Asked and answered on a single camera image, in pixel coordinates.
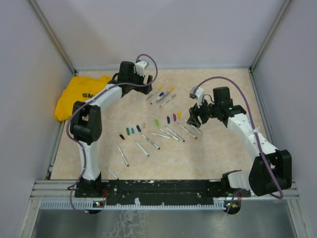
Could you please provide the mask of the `light green capped pen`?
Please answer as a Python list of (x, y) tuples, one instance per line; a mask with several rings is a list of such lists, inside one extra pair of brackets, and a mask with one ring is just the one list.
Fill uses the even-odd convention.
[(162, 137), (162, 138), (170, 139), (170, 137), (169, 137), (169, 136), (165, 136), (165, 135), (162, 135), (162, 134), (153, 133), (153, 132), (151, 132), (151, 134), (152, 134), (152, 135), (154, 135), (154, 136), (158, 136), (158, 137)]

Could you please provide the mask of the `black capped pen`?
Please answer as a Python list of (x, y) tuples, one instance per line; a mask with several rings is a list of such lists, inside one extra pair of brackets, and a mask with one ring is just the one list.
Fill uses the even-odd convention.
[(110, 168), (107, 168), (107, 170), (115, 179), (119, 179), (118, 176)]

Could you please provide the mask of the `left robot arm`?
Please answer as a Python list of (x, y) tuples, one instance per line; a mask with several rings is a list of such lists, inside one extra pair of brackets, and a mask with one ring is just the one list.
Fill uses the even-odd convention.
[(102, 112), (116, 100), (131, 90), (145, 95), (152, 90), (155, 76), (146, 76), (148, 63), (123, 61), (119, 72), (106, 84), (106, 87), (92, 98), (76, 101), (67, 122), (67, 136), (77, 143), (80, 151), (82, 172), (71, 190), (75, 197), (97, 197), (103, 191), (102, 175), (99, 168), (97, 141), (102, 135)]

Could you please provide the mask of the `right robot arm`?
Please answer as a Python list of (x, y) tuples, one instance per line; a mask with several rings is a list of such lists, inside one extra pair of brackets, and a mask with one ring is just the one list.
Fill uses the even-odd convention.
[(197, 102), (189, 109), (187, 124), (200, 127), (208, 119), (218, 119), (240, 139), (253, 161), (250, 171), (224, 173), (222, 192), (233, 196), (239, 189), (244, 189), (263, 196), (289, 189), (292, 186), (291, 154), (276, 148), (252, 127), (243, 107), (233, 104), (228, 87), (214, 88), (211, 103), (204, 96), (205, 91), (200, 87), (193, 87), (190, 91), (190, 98)]

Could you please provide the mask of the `navy capped pen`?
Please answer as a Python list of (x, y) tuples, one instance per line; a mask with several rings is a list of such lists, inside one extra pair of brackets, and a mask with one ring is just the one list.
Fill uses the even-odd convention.
[(163, 96), (164, 95), (164, 92), (161, 92), (156, 98), (154, 98), (151, 102), (150, 102), (150, 104), (153, 104), (155, 101), (157, 101), (161, 96)]

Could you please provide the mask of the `grey capped pen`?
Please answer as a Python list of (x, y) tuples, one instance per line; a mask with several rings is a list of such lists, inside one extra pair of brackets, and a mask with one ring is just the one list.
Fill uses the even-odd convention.
[(164, 105), (166, 105), (168, 102), (170, 102), (172, 99), (176, 97), (176, 94), (173, 94), (171, 97), (169, 97), (165, 102), (163, 102), (159, 107), (162, 108)]

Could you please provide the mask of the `yellow Snoopy t-shirt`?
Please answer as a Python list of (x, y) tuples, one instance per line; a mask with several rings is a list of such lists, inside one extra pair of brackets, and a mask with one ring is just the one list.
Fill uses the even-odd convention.
[(73, 105), (77, 101), (84, 102), (101, 92), (111, 81), (111, 77), (103, 75), (99, 79), (75, 76), (71, 79), (61, 97), (57, 101), (54, 119), (68, 120), (72, 115)]

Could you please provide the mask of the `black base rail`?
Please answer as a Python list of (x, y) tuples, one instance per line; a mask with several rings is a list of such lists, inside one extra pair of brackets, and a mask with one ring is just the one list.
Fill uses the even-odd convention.
[(80, 181), (76, 198), (104, 198), (107, 205), (142, 206), (213, 205), (215, 198), (230, 197), (237, 189), (222, 180), (98, 180)]

